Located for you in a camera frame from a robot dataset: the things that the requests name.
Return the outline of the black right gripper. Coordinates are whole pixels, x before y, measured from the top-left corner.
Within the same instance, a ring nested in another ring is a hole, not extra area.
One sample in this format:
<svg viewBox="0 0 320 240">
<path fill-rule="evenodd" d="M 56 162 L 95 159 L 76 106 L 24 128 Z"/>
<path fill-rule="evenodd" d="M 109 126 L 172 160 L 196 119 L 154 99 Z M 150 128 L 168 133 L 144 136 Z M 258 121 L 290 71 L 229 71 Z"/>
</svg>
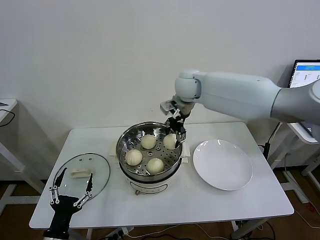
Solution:
<svg viewBox="0 0 320 240">
<path fill-rule="evenodd" d="M 169 117 L 165 124 L 165 135 L 167 136 L 169 133 L 175 133 L 176 142 L 175 147 L 178 148 L 185 140 L 186 140 L 186 129 L 184 127 L 184 118 L 177 117 Z"/>
</svg>

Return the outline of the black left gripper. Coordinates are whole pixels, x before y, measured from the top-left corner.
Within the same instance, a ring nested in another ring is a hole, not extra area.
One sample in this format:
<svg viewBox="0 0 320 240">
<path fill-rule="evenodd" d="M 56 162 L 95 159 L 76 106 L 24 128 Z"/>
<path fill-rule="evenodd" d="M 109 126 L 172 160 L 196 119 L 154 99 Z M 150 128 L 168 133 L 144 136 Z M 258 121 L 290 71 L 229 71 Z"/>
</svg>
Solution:
<svg viewBox="0 0 320 240">
<path fill-rule="evenodd" d="M 59 195 L 59 187 L 62 184 L 65 172 L 68 168 L 64 167 L 62 172 L 56 176 L 53 181 L 53 186 L 49 187 L 50 204 L 54 210 L 54 215 L 50 224 L 51 230 L 68 230 L 72 215 L 79 211 L 92 196 L 93 188 L 93 174 L 90 174 L 84 195 L 79 199 L 78 197 Z"/>
</svg>

